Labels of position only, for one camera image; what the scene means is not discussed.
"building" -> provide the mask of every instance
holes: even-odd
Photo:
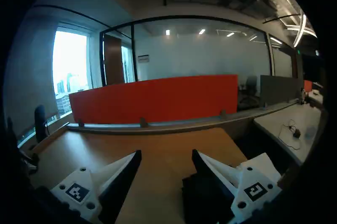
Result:
[[[57,109],[59,110],[60,115],[63,115],[71,111],[68,93],[60,93],[55,98],[56,98]]]
[[[81,89],[80,82],[78,80],[78,75],[72,75],[69,78],[67,76],[67,81],[69,82],[70,87],[70,91],[68,90],[68,92],[74,93],[78,92]]]
[[[57,92],[58,93],[64,93],[64,84],[63,80],[57,83]]]
[[[70,77],[72,77],[72,74],[71,73],[68,73],[67,74],[67,91],[70,92]]]

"gray partition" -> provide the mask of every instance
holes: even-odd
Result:
[[[301,84],[298,78],[261,76],[260,106],[273,105],[300,97]]]

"wooden desk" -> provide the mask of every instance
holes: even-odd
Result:
[[[166,135],[66,131],[41,151],[39,171],[31,182],[51,189],[78,167],[95,171],[140,149],[142,162],[116,223],[183,224],[182,179],[196,172],[194,148],[233,167],[246,161],[220,128]]]
[[[298,164],[302,164],[314,142],[320,117],[321,111],[319,109],[310,107],[309,104],[295,104],[283,110],[255,118],[254,123],[285,149]],[[293,137],[292,132],[287,127],[282,126],[283,124],[288,125],[290,119],[295,121],[295,127],[301,131],[299,139]],[[284,143],[300,149],[294,150],[286,146],[278,138],[279,135]]]

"glass wall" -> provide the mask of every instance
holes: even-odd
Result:
[[[273,36],[270,36],[270,44],[273,51],[275,76],[297,77],[293,68],[293,66],[296,68],[295,50]]]
[[[263,32],[204,19],[169,19],[134,26],[138,80],[238,75],[238,111],[259,105],[260,76],[270,75]]]

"desk divider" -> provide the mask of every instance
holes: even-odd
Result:
[[[313,82],[304,80],[304,90],[305,92],[310,92],[313,90]]]
[[[283,76],[260,76],[260,106],[274,105],[299,98],[301,82],[298,78]]]
[[[237,75],[163,78],[114,84],[69,95],[75,121],[85,124],[164,122],[235,113]]]

